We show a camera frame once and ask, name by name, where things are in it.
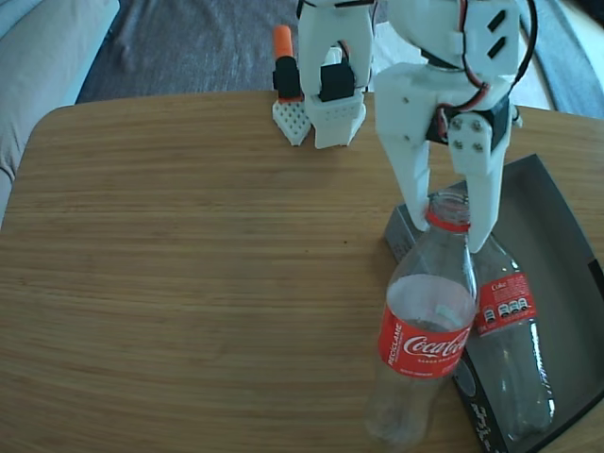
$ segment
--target white pegboard piece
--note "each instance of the white pegboard piece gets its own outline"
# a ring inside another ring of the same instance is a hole
[[[304,102],[278,102],[273,104],[273,120],[293,146],[299,146],[310,132],[310,119]]]

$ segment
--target coca-cola bottle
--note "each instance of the coca-cola bottle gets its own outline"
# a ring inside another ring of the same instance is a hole
[[[501,431],[513,441],[547,429],[554,398],[539,347],[537,309],[526,275],[495,238],[474,256],[479,310],[476,327],[483,366],[497,377],[489,395]]]
[[[477,311],[467,196],[433,195],[427,220],[428,232],[388,286],[365,415],[370,434],[390,451],[426,436],[434,398],[461,357]]]

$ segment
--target wooden table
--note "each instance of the wooden table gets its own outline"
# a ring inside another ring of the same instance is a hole
[[[400,201],[369,117],[290,147],[274,95],[60,109],[36,128],[0,234],[0,451],[366,452],[362,425]],[[604,255],[604,125],[523,110]],[[432,187],[458,177],[443,149]],[[549,452],[601,451],[604,406]],[[452,385],[422,452],[477,452]]]

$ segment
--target coca-cola logo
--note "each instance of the coca-cola logo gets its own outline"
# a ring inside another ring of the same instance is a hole
[[[446,359],[454,357],[463,350],[468,335],[470,335],[470,328],[463,330],[455,339],[449,342],[431,342],[426,335],[411,337],[403,345],[403,350],[411,356]]]

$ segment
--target open box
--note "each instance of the open box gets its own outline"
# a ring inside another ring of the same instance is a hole
[[[404,205],[385,238],[400,261],[421,231]],[[489,453],[535,452],[576,423],[604,397],[604,276],[575,216],[536,156],[506,165],[495,235],[526,272],[539,310],[539,333],[556,413],[549,430],[516,443],[504,438],[489,395],[497,376],[470,336],[456,373],[461,400]]]

